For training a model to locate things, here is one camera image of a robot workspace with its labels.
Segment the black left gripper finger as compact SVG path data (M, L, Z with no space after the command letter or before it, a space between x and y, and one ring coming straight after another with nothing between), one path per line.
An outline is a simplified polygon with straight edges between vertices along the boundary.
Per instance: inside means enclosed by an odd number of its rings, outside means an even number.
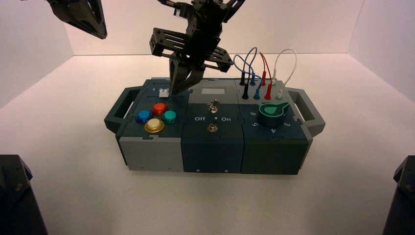
M91 10L92 18L89 23L94 35L100 39L106 39L108 33L101 0L88 0L87 3Z
M58 19L95 36L89 23L92 15L87 0L47 0L47 2Z

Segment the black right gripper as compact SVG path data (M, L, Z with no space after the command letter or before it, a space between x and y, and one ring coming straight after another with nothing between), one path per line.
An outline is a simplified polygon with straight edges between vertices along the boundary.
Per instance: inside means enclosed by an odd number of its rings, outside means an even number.
M169 58L170 91L172 95L198 84L206 68L227 72L233 62L221 41L221 21L188 21L186 33L154 28L150 39L153 55Z

